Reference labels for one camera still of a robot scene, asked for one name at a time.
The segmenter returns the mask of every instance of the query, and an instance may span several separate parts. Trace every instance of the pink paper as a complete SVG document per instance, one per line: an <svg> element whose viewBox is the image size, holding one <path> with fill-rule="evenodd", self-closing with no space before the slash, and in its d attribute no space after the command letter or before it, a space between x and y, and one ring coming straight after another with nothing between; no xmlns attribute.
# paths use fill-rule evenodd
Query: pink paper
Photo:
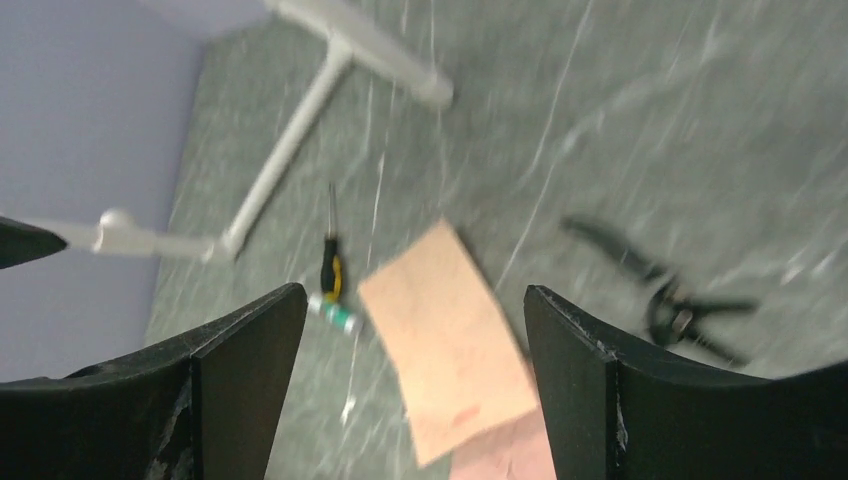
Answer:
<svg viewBox="0 0 848 480"><path fill-rule="evenodd" d="M556 480L542 410L457 447L450 480Z"/></svg>

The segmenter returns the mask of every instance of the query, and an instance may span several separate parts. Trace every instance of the screwdriver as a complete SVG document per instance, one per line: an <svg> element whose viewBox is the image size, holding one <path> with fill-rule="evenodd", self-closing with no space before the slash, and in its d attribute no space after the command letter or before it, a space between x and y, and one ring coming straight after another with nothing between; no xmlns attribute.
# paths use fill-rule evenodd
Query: screwdriver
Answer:
<svg viewBox="0 0 848 480"><path fill-rule="evenodd" d="M336 188L330 184L330 222L324 237L324 261L321 263L321 291L332 303L342 294L342 261L339 254L339 237L336 233Z"/></svg>

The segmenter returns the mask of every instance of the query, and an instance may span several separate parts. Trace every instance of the lavender wall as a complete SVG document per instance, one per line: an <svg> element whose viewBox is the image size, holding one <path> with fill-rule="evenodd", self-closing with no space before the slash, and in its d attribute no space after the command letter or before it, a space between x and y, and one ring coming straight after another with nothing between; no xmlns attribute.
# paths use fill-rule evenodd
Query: lavender wall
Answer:
<svg viewBox="0 0 848 480"><path fill-rule="evenodd" d="M203 46L136 0L0 1L0 211L165 229ZM151 259L63 252L0 270L0 381L142 345Z"/></svg>
<svg viewBox="0 0 848 480"><path fill-rule="evenodd" d="M263 0L139 0L197 38L208 39L268 17Z"/></svg>

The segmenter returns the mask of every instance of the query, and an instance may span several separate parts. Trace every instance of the white stand leg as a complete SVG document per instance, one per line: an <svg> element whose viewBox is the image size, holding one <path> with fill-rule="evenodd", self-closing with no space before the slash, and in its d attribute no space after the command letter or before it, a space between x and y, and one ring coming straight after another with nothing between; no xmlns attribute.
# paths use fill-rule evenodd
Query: white stand leg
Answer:
<svg viewBox="0 0 848 480"><path fill-rule="evenodd" d="M121 210L108 210L96 226L51 220L25 221L55 232L71 247L114 255L233 260L244 246L280 178L309 128L315 123L341 75L352 61L406 87L436 108L450 105L453 84L434 66L425 65L373 22L343 0L266 0L269 8L327 39L327 58L292 115L286 130L259 172L238 213L217 240L144 230Z"/></svg>
<svg viewBox="0 0 848 480"><path fill-rule="evenodd" d="M405 85L421 101L442 108L453 99L453 85L435 67L426 66L342 0L267 0L269 7L328 42L327 58L295 110L262 171L217 249L234 258L259 218L309 127L351 60Z"/></svg>
<svg viewBox="0 0 848 480"><path fill-rule="evenodd" d="M312 81L309 91L294 111L286 130L274 146L271 156L265 161L262 171L250 187L247 198L241 204L230 227L221 236L222 247L232 255L238 254L244 240L262 208L271 198L274 187L286 171L297 152L300 142L315 123L321 108L335 88L342 73L350 65L351 51L341 41L331 41L327 49L327 58Z"/></svg>

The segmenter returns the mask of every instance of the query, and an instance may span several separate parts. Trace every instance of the white metal frame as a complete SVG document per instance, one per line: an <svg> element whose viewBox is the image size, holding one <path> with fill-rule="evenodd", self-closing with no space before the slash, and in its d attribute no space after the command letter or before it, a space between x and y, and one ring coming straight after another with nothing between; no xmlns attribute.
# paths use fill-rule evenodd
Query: white metal frame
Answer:
<svg viewBox="0 0 848 480"><path fill-rule="evenodd" d="M204 262L231 261L241 252L262 208L294 158L300 143L344 72L354 61L407 88L419 101L448 107L453 84L433 65L425 65L380 31L344 0L266 0L283 18L327 40L327 56L309 90L295 109L271 155L259 172L229 227L219 238L161 234L139 228L132 217L107 210L96 226L51 220L26 220L65 238L72 247L95 253L189 257Z"/></svg>

